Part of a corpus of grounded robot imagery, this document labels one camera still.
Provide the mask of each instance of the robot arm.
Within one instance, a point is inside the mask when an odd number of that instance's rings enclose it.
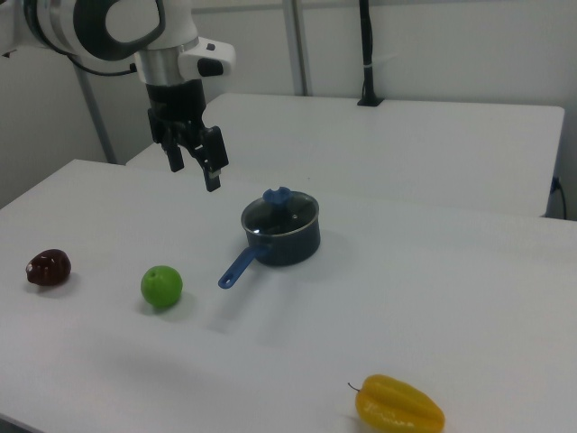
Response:
[[[202,79],[229,74],[232,45],[198,36],[191,0],[0,0],[0,54],[19,45],[50,48],[69,57],[123,60],[135,57],[146,85],[152,138],[169,157],[170,168],[184,167],[179,146],[197,159],[209,191],[220,186],[228,164],[217,126],[205,127]],[[154,6],[156,26],[131,41],[111,35],[110,16],[124,12],[134,27],[143,6]]]

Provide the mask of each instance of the pan handle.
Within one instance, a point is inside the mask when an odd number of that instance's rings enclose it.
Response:
[[[224,273],[218,281],[218,286],[222,289],[230,289],[236,283],[236,280],[243,274],[244,270],[251,264],[253,259],[262,256],[270,250],[269,246],[253,245],[244,248],[231,267]]]

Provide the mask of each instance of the black cable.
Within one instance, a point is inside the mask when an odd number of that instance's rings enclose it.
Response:
[[[563,202],[563,219],[567,219],[567,202],[565,201],[565,192],[563,191],[563,185],[561,185],[561,180],[558,177],[554,177],[551,181],[550,194],[553,194],[559,189],[561,192],[561,201]]]
[[[84,66],[82,63],[80,63],[78,60],[74,59],[69,54],[67,54],[66,57],[68,57],[69,60],[72,62],[72,64],[74,66],[76,66],[78,69],[84,70],[85,72],[87,72],[89,74],[97,75],[99,77],[121,77],[123,75],[130,75],[130,74],[133,74],[134,72],[136,72],[136,65],[134,63],[130,64],[129,69],[121,70],[120,72],[99,72],[97,70],[87,68],[86,66]]]
[[[565,193],[563,192],[561,182],[559,182],[559,190],[561,191],[561,201],[563,202],[563,219],[567,219],[567,203],[565,203]]]

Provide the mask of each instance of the white table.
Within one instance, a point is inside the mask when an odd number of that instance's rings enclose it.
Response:
[[[542,216],[563,110],[322,97],[222,95],[208,104],[238,180],[367,198]],[[185,155],[184,172],[202,179]],[[154,144],[127,163],[169,171]]]
[[[309,190],[322,243],[287,268],[216,282],[264,187],[74,161],[0,210],[0,414],[47,433],[368,432],[371,373],[443,408],[445,433],[577,425],[577,226]],[[29,259],[70,280],[38,292]],[[185,282],[142,300],[156,264]]]

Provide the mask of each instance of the green apple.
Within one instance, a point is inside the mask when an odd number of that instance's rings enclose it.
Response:
[[[154,266],[142,277],[141,292],[153,307],[166,308],[179,300],[182,279],[176,269],[169,266]]]

